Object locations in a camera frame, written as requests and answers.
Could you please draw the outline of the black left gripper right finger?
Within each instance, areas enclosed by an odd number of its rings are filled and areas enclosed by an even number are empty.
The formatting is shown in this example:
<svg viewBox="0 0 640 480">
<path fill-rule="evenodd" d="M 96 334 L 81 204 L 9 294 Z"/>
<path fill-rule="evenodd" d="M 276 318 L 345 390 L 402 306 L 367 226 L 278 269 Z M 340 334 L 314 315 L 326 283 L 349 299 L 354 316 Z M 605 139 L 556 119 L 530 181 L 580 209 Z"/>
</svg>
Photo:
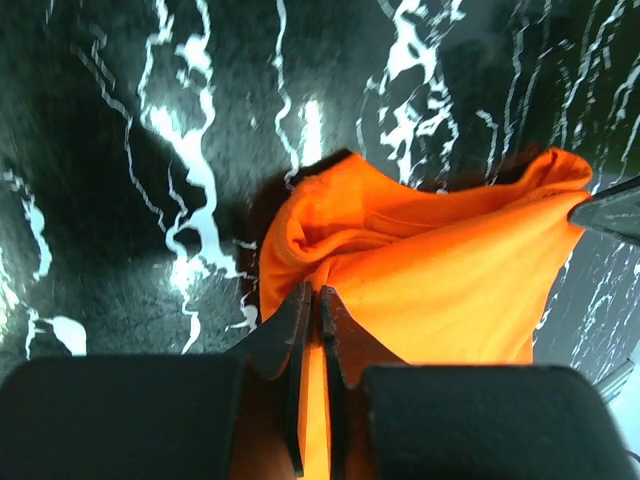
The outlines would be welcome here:
<svg viewBox="0 0 640 480">
<path fill-rule="evenodd" d="M 411 366 L 321 292 L 334 479 L 633 479 L 597 390 L 564 367 Z"/>
</svg>

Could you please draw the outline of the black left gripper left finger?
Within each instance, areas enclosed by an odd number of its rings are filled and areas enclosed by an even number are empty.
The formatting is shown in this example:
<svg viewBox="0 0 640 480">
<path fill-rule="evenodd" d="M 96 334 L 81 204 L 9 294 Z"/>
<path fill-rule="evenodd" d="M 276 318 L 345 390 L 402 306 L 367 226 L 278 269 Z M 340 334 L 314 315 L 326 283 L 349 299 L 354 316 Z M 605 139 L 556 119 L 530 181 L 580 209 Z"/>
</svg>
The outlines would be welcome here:
<svg viewBox="0 0 640 480">
<path fill-rule="evenodd" d="M 220 354 L 36 359 L 1 388 L 5 479 L 298 479 L 311 288 Z"/>
</svg>

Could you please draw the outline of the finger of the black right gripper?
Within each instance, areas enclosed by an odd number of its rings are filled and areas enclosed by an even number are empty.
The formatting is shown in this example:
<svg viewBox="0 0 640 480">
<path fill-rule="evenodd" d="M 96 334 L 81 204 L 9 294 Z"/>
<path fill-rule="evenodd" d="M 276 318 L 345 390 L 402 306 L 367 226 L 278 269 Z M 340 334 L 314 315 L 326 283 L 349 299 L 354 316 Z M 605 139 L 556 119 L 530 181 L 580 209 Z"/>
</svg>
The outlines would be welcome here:
<svg viewBox="0 0 640 480">
<path fill-rule="evenodd" d="M 639 183 L 623 182 L 574 207 L 569 222 L 613 238 L 639 237 Z"/>
</svg>

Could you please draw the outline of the orange t shirt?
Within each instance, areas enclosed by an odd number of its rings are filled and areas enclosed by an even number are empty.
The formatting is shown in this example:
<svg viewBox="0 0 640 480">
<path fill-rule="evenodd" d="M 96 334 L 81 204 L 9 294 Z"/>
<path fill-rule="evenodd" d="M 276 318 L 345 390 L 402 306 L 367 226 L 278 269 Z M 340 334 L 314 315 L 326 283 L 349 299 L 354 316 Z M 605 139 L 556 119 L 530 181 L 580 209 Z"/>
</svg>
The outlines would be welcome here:
<svg viewBox="0 0 640 480">
<path fill-rule="evenodd" d="M 412 189 L 351 153 L 317 168 L 261 247 L 259 305 L 272 320 L 294 287 L 335 289 L 351 317 L 410 364 L 533 361 L 550 290 L 582 237 L 589 163 L 558 148 L 522 172 L 446 194 Z"/>
</svg>

